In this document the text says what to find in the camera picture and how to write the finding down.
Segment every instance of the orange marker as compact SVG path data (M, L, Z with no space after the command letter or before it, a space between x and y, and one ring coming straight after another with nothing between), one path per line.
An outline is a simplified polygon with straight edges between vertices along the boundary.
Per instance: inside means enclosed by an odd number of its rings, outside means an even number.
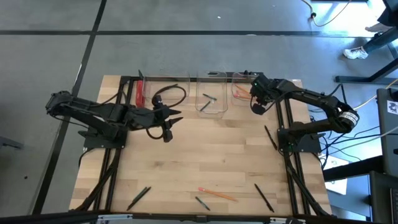
M232 200L232 201L234 201L234 202L238 202L238 200L236 200L235 198L232 198L232 197L229 197L229 196L226 196L226 195L223 195L223 194L220 194L220 193L211 191L211 190L204 189L203 187L199 187L198 189L199 189L200 191L203 191L203 192L206 192L206 193L215 195L215 196L219 196L219 197L222 197L222 198L225 198L225 199L228 199L228 200Z

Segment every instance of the transparent bin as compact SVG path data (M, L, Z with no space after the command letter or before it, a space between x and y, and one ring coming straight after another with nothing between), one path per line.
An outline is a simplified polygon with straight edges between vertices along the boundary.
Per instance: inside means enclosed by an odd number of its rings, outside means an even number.
M228 109L226 81L227 75L224 72L198 73L195 107L199 117L223 117Z
M251 82L257 75L232 74L231 101L236 106L250 106Z
M152 105L151 100L152 97L158 92L160 89L177 84L182 87L187 92L188 99L190 92L190 74L188 72L182 73L165 73L165 74L156 74L156 73L144 73L143 76L143 89L142 95L146 99L146 106ZM183 97L183 92L178 88L171 88L160 93L162 97L162 101L166 105L171 105Z

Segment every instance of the pants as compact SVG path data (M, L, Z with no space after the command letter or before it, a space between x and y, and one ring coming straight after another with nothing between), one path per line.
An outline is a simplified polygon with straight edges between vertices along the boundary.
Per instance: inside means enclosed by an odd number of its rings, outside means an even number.
M394 25L394 18L390 15L387 9L384 10L377 21L386 26L392 26L392 28L366 43L363 46L363 49L366 51L366 53L370 53L373 50L379 49L384 45L398 39L398 29Z

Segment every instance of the red object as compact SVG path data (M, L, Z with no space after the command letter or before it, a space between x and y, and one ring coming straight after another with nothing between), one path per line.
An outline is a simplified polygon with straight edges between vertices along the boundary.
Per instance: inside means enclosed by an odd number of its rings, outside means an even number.
M136 106L139 108L143 108L145 104L144 97L142 96L142 80L137 82L137 90L136 90Z

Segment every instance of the shoe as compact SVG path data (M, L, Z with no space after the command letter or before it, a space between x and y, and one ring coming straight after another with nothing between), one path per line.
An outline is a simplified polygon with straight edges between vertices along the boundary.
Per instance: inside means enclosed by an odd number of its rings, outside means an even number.
M392 28L392 27L386 26L379 22L378 24L374 24L371 27L365 27L365 30L368 32L385 32L385 31L389 30L390 28Z
M354 49L345 49L343 55L348 59L365 59L368 57L368 53L363 49L363 47L357 47Z

